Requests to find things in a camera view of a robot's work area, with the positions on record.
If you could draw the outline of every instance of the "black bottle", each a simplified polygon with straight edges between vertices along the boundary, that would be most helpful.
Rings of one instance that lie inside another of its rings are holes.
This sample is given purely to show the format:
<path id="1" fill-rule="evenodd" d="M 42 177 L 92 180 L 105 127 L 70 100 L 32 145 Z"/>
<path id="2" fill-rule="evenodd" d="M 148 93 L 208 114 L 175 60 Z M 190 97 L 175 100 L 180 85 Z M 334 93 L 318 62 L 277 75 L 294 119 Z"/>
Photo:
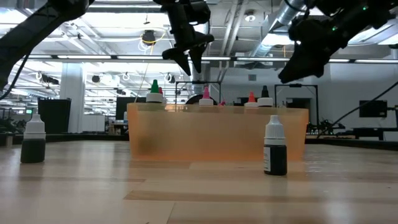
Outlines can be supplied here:
<path id="1" fill-rule="evenodd" d="M 257 100 L 258 107 L 273 107 L 274 100 L 269 98 L 267 86 L 262 87 L 261 98 Z"/>
<path id="2" fill-rule="evenodd" d="M 45 128 L 39 114 L 26 123 L 21 149 L 21 163 L 43 162 L 45 157 Z"/>
<path id="3" fill-rule="evenodd" d="M 266 127 L 264 138 L 264 173 L 268 175 L 287 174 L 287 148 L 283 125 L 277 115 L 272 115 Z"/>

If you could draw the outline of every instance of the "desk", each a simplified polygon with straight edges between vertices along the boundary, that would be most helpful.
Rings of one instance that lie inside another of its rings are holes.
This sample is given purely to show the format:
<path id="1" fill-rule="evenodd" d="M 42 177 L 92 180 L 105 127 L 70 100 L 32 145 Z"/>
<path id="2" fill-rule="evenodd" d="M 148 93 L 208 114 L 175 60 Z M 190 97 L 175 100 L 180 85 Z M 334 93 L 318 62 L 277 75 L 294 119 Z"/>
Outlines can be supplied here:
<path id="1" fill-rule="evenodd" d="M 131 161 L 121 141 L 46 148 L 43 164 L 0 149 L 0 223 L 398 223 L 397 152 L 309 145 L 273 177 L 262 162 Z"/>
<path id="2" fill-rule="evenodd" d="M 352 136 L 352 135 L 347 135 L 347 136 L 321 135 L 318 138 L 317 134 L 308 134 L 305 136 L 305 139 L 355 139 L 355 136 Z"/>
<path id="3" fill-rule="evenodd" d="M 380 141 L 383 141 L 385 131 L 398 132 L 398 128 L 354 128 L 353 135 L 355 135 L 356 139 L 360 137 L 378 137 Z"/>

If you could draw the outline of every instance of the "monitor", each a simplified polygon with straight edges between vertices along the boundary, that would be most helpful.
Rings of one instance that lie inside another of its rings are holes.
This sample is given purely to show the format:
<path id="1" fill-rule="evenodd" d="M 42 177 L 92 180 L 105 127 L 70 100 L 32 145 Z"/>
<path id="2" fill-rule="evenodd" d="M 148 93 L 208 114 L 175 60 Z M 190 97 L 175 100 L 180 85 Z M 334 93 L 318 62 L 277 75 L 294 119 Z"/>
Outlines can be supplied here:
<path id="1" fill-rule="evenodd" d="M 386 118 L 387 117 L 387 100 L 375 100 L 369 102 L 368 100 L 360 100 L 359 105 L 366 105 L 360 107 L 360 118 Z"/>

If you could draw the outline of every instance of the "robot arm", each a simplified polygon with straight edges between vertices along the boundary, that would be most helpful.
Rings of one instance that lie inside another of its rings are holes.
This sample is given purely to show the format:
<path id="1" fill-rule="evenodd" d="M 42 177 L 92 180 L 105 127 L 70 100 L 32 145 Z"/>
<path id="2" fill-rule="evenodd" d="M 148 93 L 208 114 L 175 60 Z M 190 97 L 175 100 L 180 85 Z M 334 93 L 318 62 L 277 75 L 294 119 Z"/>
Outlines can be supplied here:
<path id="1" fill-rule="evenodd" d="M 296 19 L 289 29 L 296 44 L 292 58 L 279 74 L 282 83 L 300 78 L 323 75 L 330 57 L 367 26 L 375 29 L 396 16 L 389 11 L 397 0 L 305 0 L 308 9 L 315 6 L 330 19 Z"/>
<path id="2" fill-rule="evenodd" d="M 24 55 L 49 36 L 66 21 L 85 14 L 95 0 L 48 0 L 47 4 L 34 12 L 24 22 L 0 39 L 0 90 L 8 83 L 13 66 Z M 188 57 L 190 51 L 194 67 L 200 72 L 201 56 L 209 42 L 210 34 L 195 32 L 191 22 L 204 24 L 210 19 L 210 10 L 203 0 L 155 0 L 167 12 L 176 44 L 163 53 L 164 59 L 175 60 L 190 75 Z"/>
<path id="3" fill-rule="evenodd" d="M 0 90 L 8 83 L 15 63 L 66 21 L 84 15 L 94 0 L 49 0 L 0 39 Z"/>

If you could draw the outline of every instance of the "cable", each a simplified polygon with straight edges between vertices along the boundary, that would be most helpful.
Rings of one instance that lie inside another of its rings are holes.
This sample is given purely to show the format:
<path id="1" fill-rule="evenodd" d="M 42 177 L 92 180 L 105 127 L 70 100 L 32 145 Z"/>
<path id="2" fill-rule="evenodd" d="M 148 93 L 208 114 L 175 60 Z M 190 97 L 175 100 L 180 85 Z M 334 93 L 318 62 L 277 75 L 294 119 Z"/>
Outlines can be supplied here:
<path id="1" fill-rule="evenodd" d="M 8 88 L 8 90 L 5 92 L 5 94 L 3 94 L 2 96 L 0 96 L 0 101 L 3 100 L 5 97 L 8 96 L 8 94 L 10 94 L 11 90 L 14 88 L 15 83 L 17 82 L 19 75 L 21 74 L 22 70 L 24 69 L 24 66 L 26 64 L 27 59 L 29 58 L 29 55 L 32 51 L 30 51 L 28 54 L 25 55 L 24 61 L 22 62 L 22 64 L 20 65 L 20 67 L 18 68 L 17 73 L 15 74 L 14 80 L 12 81 L 10 87 Z"/>
<path id="2" fill-rule="evenodd" d="M 351 113 L 354 113 L 356 110 L 362 108 L 363 106 L 367 105 L 368 103 L 371 103 L 377 99 L 379 99 L 380 97 L 384 96 L 386 93 L 388 93 L 390 90 L 392 90 L 395 86 L 398 85 L 398 82 L 395 82 L 392 86 L 390 86 L 388 89 L 384 90 L 384 92 L 382 92 L 380 95 L 378 95 L 377 97 L 373 98 L 372 100 L 360 105 L 359 107 L 352 109 L 350 112 L 344 114 L 341 118 L 337 119 L 337 121 L 335 121 L 331 127 L 333 127 L 334 125 L 338 124 L 342 119 L 346 118 L 348 115 L 350 115 Z M 323 130 L 321 133 L 318 134 L 317 139 L 325 133 L 326 130 Z"/>
<path id="3" fill-rule="evenodd" d="M 154 44 L 152 44 L 152 48 L 151 48 L 151 50 L 150 50 L 150 54 L 152 55 L 153 52 L 154 52 Z M 137 96 L 136 96 L 136 99 L 134 100 L 135 103 L 137 103 L 137 99 L 138 99 L 138 96 L 139 96 L 139 92 L 141 91 L 142 85 L 144 84 L 145 77 L 146 77 L 147 71 L 148 71 L 148 67 L 149 67 L 149 63 L 147 63 L 147 67 L 145 68 L 144 76 L 142 77 L 141 84 L 139 85 L 139 89 L 138 89 L 138 92 L 137 92 Z"/>
<path id="4" fill-rule="evenodd" d="M 289 2 L 289 0 L 284 0 L 284 1 L 285 1 L 286 5 L 287 5 L 288 7 L 292 8 L 293 10 L 295 10 L 295 11 L 297 11 L 297 12 L 306 12 L 306 11 L 308 10 L 308 9 L 306 9 L 306 10 L 299 9 L 299 8 L 297 8 L 297 7 L 293 6 L 293 5 L 291 5 L 291 3 Z"/>

